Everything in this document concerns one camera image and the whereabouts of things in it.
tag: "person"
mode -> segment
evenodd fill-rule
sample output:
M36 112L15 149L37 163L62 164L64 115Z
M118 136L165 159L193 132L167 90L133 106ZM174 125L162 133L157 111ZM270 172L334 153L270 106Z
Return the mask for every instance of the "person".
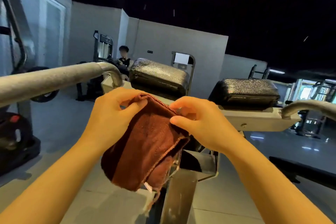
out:
M147 104L142 100L129 105L140 92L117 88L97 98L78 142L0 214L0 223L60 223L99 157L123 136L133 116ZM332 223L239 134L216 104L182 97L170 107L181 113L170 119L171 124L229 158L266 224Z
M128 51L129 51L129 48L127 46L122 45L119 47L119 52L121 55L121 58L118 59L118 63L119 65L121 65L121 67L119 67L119 70L122 73L123 80L126 80L126 81L128 80L129 70L134 63L133 60L128 58Z

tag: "brown cloth bag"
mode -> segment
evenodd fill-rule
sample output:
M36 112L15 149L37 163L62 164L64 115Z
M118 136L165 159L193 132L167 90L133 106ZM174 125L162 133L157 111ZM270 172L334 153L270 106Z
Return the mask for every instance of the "brown cloth bag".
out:
M130 104L142 99L148 104L133 117L123 137L103 154L101 167L121 188L137 191L147 182L154 191L160 191L174 156L189 141L189 134L170 124L177 113L151 95L141 93Z

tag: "ceiling light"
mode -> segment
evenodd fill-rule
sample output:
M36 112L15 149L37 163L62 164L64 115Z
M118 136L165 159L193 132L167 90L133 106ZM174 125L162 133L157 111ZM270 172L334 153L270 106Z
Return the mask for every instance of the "ceiling light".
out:
M336 80L325 79L325 81L327 81L327 82L334 82L334 83L336 83Z
M270 72L273 72L273 73L278 73L278 74L284 74L284 73L285 73L285 72L283 72L283 71L274 70L274 69L270 69L269 71L270 71Z

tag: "dark ceiling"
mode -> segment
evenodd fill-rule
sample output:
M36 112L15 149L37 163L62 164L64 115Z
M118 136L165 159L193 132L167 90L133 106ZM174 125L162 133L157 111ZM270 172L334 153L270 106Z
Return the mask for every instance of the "dark ceiling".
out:
M336 78L336 0L73 1L124 8L131 17L228 35L227 54L264 60L287 74L309 70L306 74L315 71L314 76Z

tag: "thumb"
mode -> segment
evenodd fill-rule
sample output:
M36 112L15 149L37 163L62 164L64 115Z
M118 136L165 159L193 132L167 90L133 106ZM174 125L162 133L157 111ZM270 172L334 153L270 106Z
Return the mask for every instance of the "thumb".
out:
M148 103L147 99L143 99L139 102L134 102L129 107L122 110L121 112L127 118L129 118L129 120L131 120L134 117L134 115L136 115L138 112L140 112L147 105L147 103Z
M170 118L170 123L178 126L179 128L187 130L190 133L194 127L195 121L189 120L188 118L185 118L183 116L174 116Z

